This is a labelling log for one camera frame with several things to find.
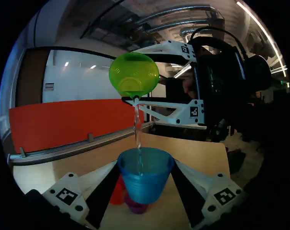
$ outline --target red cup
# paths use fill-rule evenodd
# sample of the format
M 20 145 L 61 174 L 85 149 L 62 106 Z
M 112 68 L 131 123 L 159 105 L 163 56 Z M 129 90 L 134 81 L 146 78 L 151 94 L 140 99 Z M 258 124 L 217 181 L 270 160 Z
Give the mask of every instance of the red cup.
M 126 189 L 122 175 L 119 175 L 119 180 L 117 181 L 117 183 L 120 184 L 123 187 L 123 189 Z
M 119 183 L 116 183 L 112 196 L 110 198 L 110 204 L 120 205 L 123 202 L 124 202 L 123 187 Z

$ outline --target orange partition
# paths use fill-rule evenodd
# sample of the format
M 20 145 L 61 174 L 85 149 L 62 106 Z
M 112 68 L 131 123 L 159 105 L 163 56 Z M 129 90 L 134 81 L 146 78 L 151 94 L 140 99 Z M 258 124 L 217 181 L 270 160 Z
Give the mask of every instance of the orange partition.
M 20 106 L 9 111 L 15 151 L 33 152 L 133 126 L 134 108 L 121 99 L 77 100 Z M 144 122 L 143 112 L 140 118 Z

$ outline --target wooden table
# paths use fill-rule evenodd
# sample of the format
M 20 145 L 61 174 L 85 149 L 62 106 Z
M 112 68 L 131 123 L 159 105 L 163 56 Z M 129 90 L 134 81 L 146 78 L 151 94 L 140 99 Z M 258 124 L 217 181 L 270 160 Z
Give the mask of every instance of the wooden table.
M 134 148 L 135 137 L 129 136 L 106 146 L 54 162 L 15 166 L 14 177 L 24 192 L 35 188 L 43 193 L 68 172 L 79 176 L 100 168 L 127 149 Z M 230 176 L 225 146 L 222 143 L 182 140 L 142 134 L 142 146 L 159 148 L 176 160 L 209 176 Z M 100 229 L 189 229 L 189 221 L 170 175 L 161 197 L 149 205 L 146 213 L 135 215 L 126 206 L 110 205 Z

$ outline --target blue cup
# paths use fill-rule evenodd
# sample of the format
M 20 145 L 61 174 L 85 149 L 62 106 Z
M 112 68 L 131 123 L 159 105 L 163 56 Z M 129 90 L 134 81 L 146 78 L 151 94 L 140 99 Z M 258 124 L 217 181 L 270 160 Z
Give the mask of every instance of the blue cup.
M 142 175 L 139 173 L 139 152 L 136 148 L 122 152 L 117 163 L 130 198 L 139 204 L 150 204 L 160 197 L 174 159 L 160 149 L 143 147 L 141 150 Z

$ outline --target green bowl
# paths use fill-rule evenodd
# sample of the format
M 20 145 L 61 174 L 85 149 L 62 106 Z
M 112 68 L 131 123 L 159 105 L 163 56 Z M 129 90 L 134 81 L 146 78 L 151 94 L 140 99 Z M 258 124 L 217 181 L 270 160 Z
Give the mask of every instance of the green bowl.
M 126 53 L 112 62 L 109 79 L 120 95 L 141 97 L 157 86 L 159 69 L 156 63 L 144 54 Z

